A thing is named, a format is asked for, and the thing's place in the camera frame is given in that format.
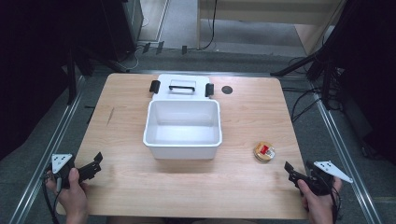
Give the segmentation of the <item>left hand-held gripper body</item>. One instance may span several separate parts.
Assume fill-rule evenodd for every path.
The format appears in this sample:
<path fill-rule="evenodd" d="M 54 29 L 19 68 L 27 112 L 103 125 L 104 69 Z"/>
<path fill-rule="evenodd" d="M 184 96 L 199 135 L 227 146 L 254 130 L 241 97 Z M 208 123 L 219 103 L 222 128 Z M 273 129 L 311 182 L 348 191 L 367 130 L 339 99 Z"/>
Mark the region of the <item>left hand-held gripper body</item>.
<path fill-rule="evenodd" d="M 72 169 L 79 169 L 75 166 L 75 155 L 67 154 L 53 154 L 51 156 L 51 171 L 55 183 L 55 189 L 70 189 L 72 187 L 69 180 L 69 174 Z"/>

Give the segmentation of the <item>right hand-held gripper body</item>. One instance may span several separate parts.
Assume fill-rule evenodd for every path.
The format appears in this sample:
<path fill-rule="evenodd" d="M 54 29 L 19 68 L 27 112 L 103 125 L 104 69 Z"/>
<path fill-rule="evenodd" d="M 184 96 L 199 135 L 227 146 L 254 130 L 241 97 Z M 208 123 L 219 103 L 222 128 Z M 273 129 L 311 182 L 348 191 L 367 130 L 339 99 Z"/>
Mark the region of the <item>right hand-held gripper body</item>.
<path fill-rule="evenodd" d="M 332 193 L 334 177 L 338 177 L 350 184 L 353 183 L 353 179 L 331 161 L 307 161 L 305 166 L 309 171 L 307 185 L 317 196 Z"/>

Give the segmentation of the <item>person's left hand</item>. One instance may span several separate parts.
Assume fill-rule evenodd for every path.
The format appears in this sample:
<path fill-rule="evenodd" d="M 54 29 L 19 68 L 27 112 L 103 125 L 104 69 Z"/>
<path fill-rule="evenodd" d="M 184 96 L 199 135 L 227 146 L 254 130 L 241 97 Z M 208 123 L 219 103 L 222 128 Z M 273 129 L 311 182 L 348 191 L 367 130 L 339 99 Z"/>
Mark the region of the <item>person's left hand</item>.
<path fill-rule="evenodd" d="M 86 190 L 88 185 L 79 183 L 79 173 L 76 169 L 72 169 L 69 174 L 69 180 L 72 187 L 70 189 L 55 189 L 52 171 L 48 171 L 49 178 L 46 181 L 46 187 L 58 196 L 58 202 L 63 206 L 66 215 L 68 214 L 87 214 L 89 215 L 88 198 Z"/>

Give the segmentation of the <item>person's right hand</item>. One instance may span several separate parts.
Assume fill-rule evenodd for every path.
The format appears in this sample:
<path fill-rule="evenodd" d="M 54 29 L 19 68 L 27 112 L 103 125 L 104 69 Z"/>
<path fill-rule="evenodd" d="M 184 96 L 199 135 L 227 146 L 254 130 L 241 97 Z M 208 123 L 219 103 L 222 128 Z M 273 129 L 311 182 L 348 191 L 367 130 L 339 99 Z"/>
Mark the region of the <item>person's right hand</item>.
<path fill-rule="evenodd" d="M 307 211 L 308 219 L 332 219 L 335 221 L 334 208 L 337 202 L 337 194 L 341 190 L 342 181 L 335 177 L 333 179 L 332 195 L 317 196 L 305 184 L 303 180 L 298 181 L 302 196 L 302 206 Z"/>

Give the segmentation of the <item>round clear snack packet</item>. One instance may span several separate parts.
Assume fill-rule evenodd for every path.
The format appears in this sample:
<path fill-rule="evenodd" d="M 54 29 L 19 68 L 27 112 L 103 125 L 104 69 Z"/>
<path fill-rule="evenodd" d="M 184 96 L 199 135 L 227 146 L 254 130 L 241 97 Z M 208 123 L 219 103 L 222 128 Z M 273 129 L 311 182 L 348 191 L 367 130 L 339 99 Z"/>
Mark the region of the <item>round clear snack packet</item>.
<path fill-rule="evenodd" d="M 253 154 L 257 160 L 261 162 L 268 162 L 275 157 L 275 148 L 268 142 L 260 142 L 253 149 Z"/>

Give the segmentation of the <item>white plastic storage box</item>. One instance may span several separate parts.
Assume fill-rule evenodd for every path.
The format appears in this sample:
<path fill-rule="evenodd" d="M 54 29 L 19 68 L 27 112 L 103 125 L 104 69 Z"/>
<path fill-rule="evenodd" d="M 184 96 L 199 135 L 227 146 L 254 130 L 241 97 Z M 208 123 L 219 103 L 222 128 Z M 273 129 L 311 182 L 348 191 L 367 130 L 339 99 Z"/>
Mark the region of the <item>white plastic storage box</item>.
<path fill-rule="evenodd" d="M 215 100 L 151 101 L 143 143 L 155 159 L 214 159 L 222 143 L 219 103 Z"/>

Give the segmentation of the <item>black tripod stand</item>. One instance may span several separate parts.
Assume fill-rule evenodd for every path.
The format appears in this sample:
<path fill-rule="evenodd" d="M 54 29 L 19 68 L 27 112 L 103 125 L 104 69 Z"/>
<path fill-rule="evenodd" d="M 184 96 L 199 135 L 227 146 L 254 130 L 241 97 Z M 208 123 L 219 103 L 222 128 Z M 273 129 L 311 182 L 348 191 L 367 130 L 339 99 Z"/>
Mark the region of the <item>black tripod stand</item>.
<path fill-rule="evenodd" d="M 330 101 L 330 86 L 331 76 L 334 72 L 335 65 L 333 56 L 330 50 L 330 44 L 332 41 L 328 39 L 320 49 L 312 53 L 311 55 L 301 59 L 300 61 L 293 63 L 292 65 L 284 68 L 278 72 L 271 73 L 271 77 L 283 77 L 292 71 L 297 70 L 300 67 L 310 63 L 310 67 L 306 72 L 306 77 L 310 81 L 317 80 L 320 76 L 323 76 L 321 96 L 324 100 L 324 104 L 327 105 Z"/>

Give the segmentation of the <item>dark cabinet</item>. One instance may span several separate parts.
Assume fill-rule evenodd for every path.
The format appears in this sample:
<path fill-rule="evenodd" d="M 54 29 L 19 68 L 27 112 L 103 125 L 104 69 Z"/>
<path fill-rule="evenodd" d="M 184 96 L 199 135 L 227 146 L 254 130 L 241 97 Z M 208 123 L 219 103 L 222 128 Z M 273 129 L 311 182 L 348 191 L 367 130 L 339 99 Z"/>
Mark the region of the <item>dark cabinet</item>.
<path fill-rule="evenodd" d="M 137 49 L 143 23 L 140 0 L 101 0 L 109 35 L 109 58 L 120 62 Z"/>

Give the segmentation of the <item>light wooden furniture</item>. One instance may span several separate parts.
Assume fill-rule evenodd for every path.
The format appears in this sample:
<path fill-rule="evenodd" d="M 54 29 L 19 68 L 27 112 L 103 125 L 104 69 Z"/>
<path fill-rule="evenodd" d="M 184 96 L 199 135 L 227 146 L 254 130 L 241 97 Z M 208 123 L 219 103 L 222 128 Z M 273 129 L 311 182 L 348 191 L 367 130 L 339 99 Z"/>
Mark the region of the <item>light wooden furniture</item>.
<path fill-rule="evenodd" d="M 347 0 L 197 0 L 196 46 L 201 20 L 261 21 L 293 24 L 307 55 L 337 23 Z"/>

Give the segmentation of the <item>metal floor rail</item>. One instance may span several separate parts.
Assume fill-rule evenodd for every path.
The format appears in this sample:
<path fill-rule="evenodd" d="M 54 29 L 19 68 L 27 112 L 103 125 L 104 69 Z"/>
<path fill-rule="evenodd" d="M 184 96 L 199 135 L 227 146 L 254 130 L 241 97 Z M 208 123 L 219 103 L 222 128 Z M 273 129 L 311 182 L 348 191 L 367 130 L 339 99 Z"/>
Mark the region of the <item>metal floor rail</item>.
<path fill-rule="evenodd" d="M 84 76 L 81 76 L 77 82 L 76 98 L 66 107 L 8 224 L 22 224 L 22 222 L 27 218 L 27 215 L 32 207 L 32 204 L 35 201 L 36 195 L 41 189 L 42 181 L 40 177 L 44 173 L 44 169 L 49 164 L 51 155 L 58 150 L 59 145 L 61 144 L 64 138 L 64 134 L 66 133 L 66 130 L 71 122 L 71 119 L 73 118 L 78 108 L 78 104 L 80 102 L 81 94 L 83 92 L 85 83 L 86 83 L 86 78 Z"/>
<path fill-rule="evenodd" d="M 361 210 L 367 223 L 383 224 L 382 218 L 375 207 L 375 203 L 368 189 L 366 188 L 363 179 L 361 178 L 355 162 L 352 160 L 352 157 L 348 152 L 347 145 L 342 135 L 340 134 L 340 131 L 333 119 L 331 112 L 325 108 L 325 105 L 323 103 L 318 103 L 318 110 L 320 112 L 320 115 L 322 116 L 322 119 L 324 120 L 330 137 L 335 145 L 338 157 L 343 164 L 346 173 L 353 179 L 351 187 L 360 204 Z"/>

